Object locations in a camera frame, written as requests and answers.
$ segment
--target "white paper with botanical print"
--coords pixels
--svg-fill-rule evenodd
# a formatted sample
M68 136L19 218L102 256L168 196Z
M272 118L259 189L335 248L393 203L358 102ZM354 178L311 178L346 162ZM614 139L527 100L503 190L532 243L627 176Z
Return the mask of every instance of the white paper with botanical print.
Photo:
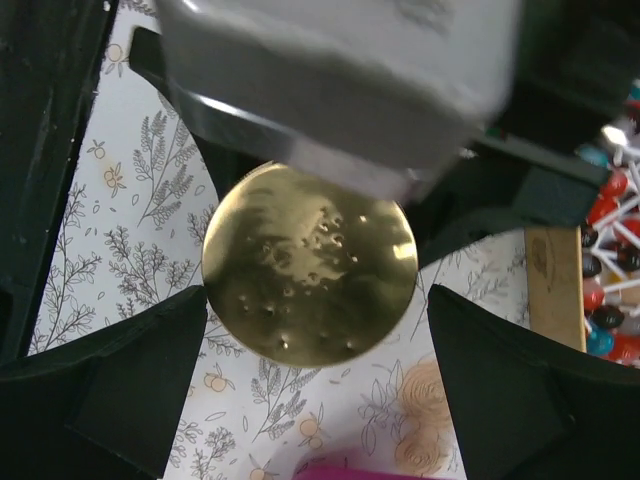
M201 281L215 189L175 111L128 67L133 27L157 28L152 6L120 3L31 353ZM434 280L528 323L520 232L424 269L396 330L344 366L271 364L211 314L165 478L288 480L314 463L464 478L425 314Z

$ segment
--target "leaf illustration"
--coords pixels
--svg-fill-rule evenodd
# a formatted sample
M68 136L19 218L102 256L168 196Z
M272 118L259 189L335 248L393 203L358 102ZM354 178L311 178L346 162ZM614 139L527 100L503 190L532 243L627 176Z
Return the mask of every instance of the leaf illustration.
M300 402L298 404L294 405L289 410L289 418L295 418L298 415L300 415L302 413L302 410L304 409L306 404L307 404L307 400L306 399L300 400Z
M267 382L267 395L277 395L282 381L282 370L280 367L273 367L271 370L273 375Z
M166 152L166 142L164 137L158 137L158 141L153 146L153 153L151 155L151 168L156 171L161 171L164 166Z
M178 121L178 130L176 131L176 145L183 147L189 139L189 130L182 120Z
M371 405L360 405L358 407L358 415L360 415L363 420L368 420L375 415L375 413L376 411Z
M184 262L173 261L169 263L165 283L169 285L172 290L186 287L194 267L195 265L188 259Z
M195 145L195 143L192 143L180 149L174 156L174 161L176 162L176 165L184 165L196 153L198 153L198 147Z
M144 117L140 127L140 146L143 152L151 150L151 135L149 133L149 117Z
M95 309L78 301L74 285L93 283L97 265L102 261L94 252L85 257L73 257L69 245L73 242L72 228L81 228L85 217L82 200L86 198L86 186L75 183L69 191L62 215L60 231L55 243L54 262L47 277L42 305L48 312L51 327L47 333L39 328L42 317L37 318L35 334L29 347L31 353L39 353L53 346L59 346L72 337L91 330Z
M400 364L400 360L396 360L396 363L393 365L393 369L391 370L391 374L389 375L389 385L396 392L399 392L402 388L403 380L404 373L402 372L402 365Z
M211 415L209 415L207 418L204 419L205 422L214 422L216 420L220 420L222 417L224 417L227 414L227 412L216 412L216 413L212 413Z
M162 205L164 201L167 199L169 192L169 180L165 180L160 184L160 186L156 189L156 193L153 194L153 203L156 205Z
M267 360L263 357L260 357L260 362L258 363L258 375L262 381L265 381L269 376Z
M310 372L305 373L302 376L298 376L293 382L291 382L291 387L290 387L291 393L295 392L296 390L300 390L302 387L308 384L311 380L315 378L318 372L320 372L319 368L316 370L311 370Z
M298 390L287 402L287 407L285 409L286 412L290 412L293 407L296 406L298 401L300 400L300 390Z
M387 394L382 388L382 385L380 385L378 379L373 382L373 386L371 387L371 400L373 401L373 404L378 407L382 407L386 404Z
M262 388L262 385L260 385L260 382L258 382L257 378L251 380L251 391L253 392L254 397L266 400L267 394Z
M173 108L173 105L171 105L169 101L166 98L164 98L164 95L162 95L159 91L158 91L158 98L160 99L160 103L162 104L164 109L167 111L167 115L169 116L169 118L176 118L178 116L178 113Z
M277 438L280 438L282 436L282 434L284 434L284 432L289 430L294 425L295 425L295 421L289 420L289 421L287 421L285 423L281 423L281 424L273 425L273 426L269 427L269 430L268 430L269 438L271 440L275 440Z
M362 442L362 448L367 455L373 455L373 452L376 451L376 431L370 423L367 423L365 427L362 429L362 434L360 435L360 441Z
M278 422L280 418L282 418L283 410L284 410L284 403L281 403L271 411L271 415L269 415L269 421L272 423Z
M380 428L387 428L387 420L389 420L389 414L381 412L373 419L374 423Z
M151 180L151 167L147 164L142 152L138 149L133 151L133 166L137 173L137 180L141 182Z
M170 203L169 205L158 206L153 210L153 213L151 214L151 216L153 217L153 223L155 223L157 227L164 225L166 221L171 218L171 215L176 213L181 206L182 202L180 201Z
M391 425L391 433L389 435L394 442L400 443L402 441L402 438L400 436L400 425L398 425L397 423Z
M149 130L152 135L157 137L161 137L164 135L164 132L167 128L167 116L163 115L161 111L158 111L156 115L153 117L153 122L151 122L151 127Z
M182 198L184 194L189 191L189 188L191 188L191 184L193 183L193 175L185 177L186 170L186 165L180 167L178 175L176 175L171 182L170 190L176 198Z

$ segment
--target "water droplet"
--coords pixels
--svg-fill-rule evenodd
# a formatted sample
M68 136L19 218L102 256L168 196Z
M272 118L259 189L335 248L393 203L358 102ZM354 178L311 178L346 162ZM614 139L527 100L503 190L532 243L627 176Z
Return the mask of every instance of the water droplet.
M333 235L331 237L331 240L333 241L333 243L335 243L338 247L342 246L342 242L344 242L344 237L342 235Z

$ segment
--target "brass disc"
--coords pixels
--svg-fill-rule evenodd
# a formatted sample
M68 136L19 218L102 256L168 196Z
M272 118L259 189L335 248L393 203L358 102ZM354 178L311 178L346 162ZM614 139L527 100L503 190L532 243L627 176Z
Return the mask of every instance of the brass disc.
M377 345L418 272L402 209L280 164L253 170L209 224L209 302L242 344L275 362L322 367Z

